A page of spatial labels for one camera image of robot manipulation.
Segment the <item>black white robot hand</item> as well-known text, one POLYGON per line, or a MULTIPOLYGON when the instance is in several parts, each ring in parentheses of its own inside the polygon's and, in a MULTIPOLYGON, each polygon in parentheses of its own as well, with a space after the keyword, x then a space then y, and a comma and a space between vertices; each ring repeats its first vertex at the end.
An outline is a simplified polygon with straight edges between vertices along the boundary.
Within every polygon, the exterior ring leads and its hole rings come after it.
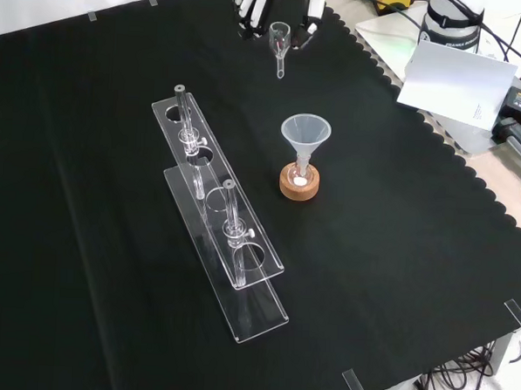
MULTIPOLYGON (((242 39, 260 38, 265 35, 268 16, 275 0, 233 0, 233 12, 242 39)), ((305 0, 305 13, 291 33, 291 48, 301 50, 307 45, 322 24, 326 0, 305 0)))

